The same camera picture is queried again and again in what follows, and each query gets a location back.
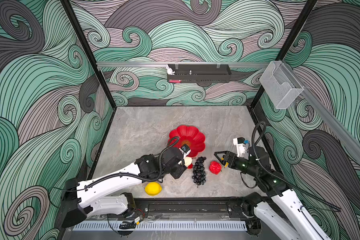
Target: lemon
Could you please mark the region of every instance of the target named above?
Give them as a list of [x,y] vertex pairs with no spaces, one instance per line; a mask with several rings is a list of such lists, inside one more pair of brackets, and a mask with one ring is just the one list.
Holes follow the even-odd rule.
[[161,192],[161,186],[157,182],[150,182],[145,186],[145,192],[148,195],[154,196]]

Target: red fruit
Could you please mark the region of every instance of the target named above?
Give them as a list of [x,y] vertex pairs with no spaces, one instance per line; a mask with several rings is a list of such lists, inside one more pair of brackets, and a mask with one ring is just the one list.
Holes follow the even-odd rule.
[[216,161],[212,161],[211,164],[209,165],[209,170],[213,174],[219,174],[219,172],[221,171],[221,164]]
[[176,136],[180,137],[180,140],[175,147],[180,148],[187,144],[191,149],[188,157],[196,157],[199,152],[205,150],[205,135],[197,127],[180,125],[169,133],[169,139]]

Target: red flower-shaped bowl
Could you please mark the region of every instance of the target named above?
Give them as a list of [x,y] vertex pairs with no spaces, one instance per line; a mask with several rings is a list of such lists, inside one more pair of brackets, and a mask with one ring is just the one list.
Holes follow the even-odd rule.
[[205,150],[205,135],[197,127],[180,125],[169,133],[169,139],[180,137],[175,147],[181,147],[187,144],[191,149],[188,157],[196,157],[199,152]]

